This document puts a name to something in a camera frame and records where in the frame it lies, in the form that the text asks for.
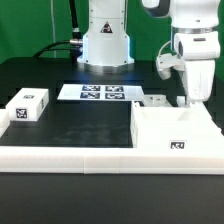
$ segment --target white platform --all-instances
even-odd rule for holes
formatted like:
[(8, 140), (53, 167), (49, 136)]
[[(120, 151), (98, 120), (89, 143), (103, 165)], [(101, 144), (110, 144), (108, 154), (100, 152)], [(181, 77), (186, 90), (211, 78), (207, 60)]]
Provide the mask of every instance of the white platform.
[(168, 106), (163, 96), (145, 98), (156, 107), (132, 105), (135, 148), (0, 147), (0, 172), (223, 175), (224, 137), (207, 111), (163, 107), (158, 98)]

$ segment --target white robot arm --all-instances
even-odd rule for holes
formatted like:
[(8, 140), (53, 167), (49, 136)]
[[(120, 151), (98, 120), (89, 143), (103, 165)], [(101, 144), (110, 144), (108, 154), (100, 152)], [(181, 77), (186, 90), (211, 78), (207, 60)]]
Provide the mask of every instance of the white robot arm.
[(218, 6), (220, 0), (142, 0), (152, 17), (172, 18), (171, 49), (177, 53), (158, 55), (157, 69), (162, 79), (171, 76), (170, 68), (179, 71), (190, 102), (209, 99), (214, 59), (220, 56)]

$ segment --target green wall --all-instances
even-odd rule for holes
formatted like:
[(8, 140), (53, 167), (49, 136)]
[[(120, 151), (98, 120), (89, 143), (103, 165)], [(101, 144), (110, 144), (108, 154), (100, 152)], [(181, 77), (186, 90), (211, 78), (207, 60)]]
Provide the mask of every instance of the green wall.
[[(88, 29), (88, 0), (75, 0), (81, 32)], [(71, 38), (68, 0), (54, 0), (56, 39)], [(219, 37), (223, 46), (224, 1), (219, 9)], [(140, 0), (129, 0), (128, 28), (131, 55), (137, 60), (153, 60), (170, 38), (170, 19), (154, 19), (142, 9)], [(0, 63), (11, 57), (30, 57), (53, 42), (50, 0), (0, 0)], [(57, 53), (68, 57), (67, 52)], [(224, 71), (221, 59), (218, 69)]]

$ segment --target table surface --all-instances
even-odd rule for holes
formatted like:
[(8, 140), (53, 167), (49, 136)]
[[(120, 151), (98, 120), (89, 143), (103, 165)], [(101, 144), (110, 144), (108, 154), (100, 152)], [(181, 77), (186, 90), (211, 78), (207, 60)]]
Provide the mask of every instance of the table surface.
[[(65, 83), (141, 85), (173, 105), (183, 95), (178, 76), (160, 80), (152, 62), (102, 76), (67, 59), (13, 58), (0, 65), (0, 107), (23, 87), (48, 88), (50, 102), (38, 122), (12, 122), (0, 145), (132, 147), (130, 102), (58, 102)], [(216, 78), (206, 106), (221, 128), (223, 96)], [(0, 224), (223, 224), (223, 214), (223, 176), (0, 174)]]

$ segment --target white box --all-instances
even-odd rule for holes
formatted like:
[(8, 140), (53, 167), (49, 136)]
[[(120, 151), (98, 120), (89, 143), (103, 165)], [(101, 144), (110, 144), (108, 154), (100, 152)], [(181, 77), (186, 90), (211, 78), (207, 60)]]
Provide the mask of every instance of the white box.
[(221, 129), (203, 107), (140, 107), (132, 103), (131, 135), (137, 149), (224, 148)]
[(0, 138), (9, 127), (9, 113), (6, 109), (0, 110)]
[(6, 109), (12, 121), (37, 121), (48, 102), (48, 89), (23, 88), (6, 105)]

